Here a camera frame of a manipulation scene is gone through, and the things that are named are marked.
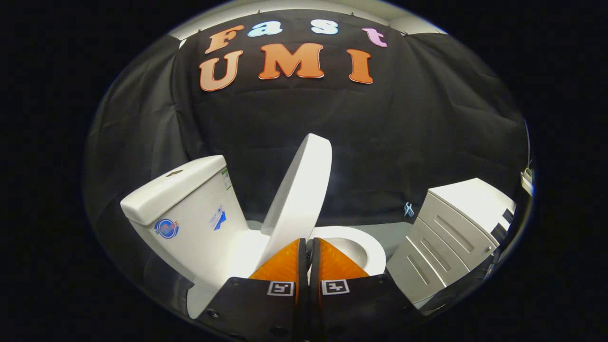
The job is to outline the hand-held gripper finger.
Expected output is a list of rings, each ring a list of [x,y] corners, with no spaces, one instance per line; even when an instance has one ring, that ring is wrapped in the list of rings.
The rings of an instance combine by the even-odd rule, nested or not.
[[[325,239],[311,247],[311,341],[392,342],[423,322],[389,275],[369,275]]]
[[[306,242],[296,239],[248,277],[226,280],[198,315],[225,342],[301,342],[308,329]]]

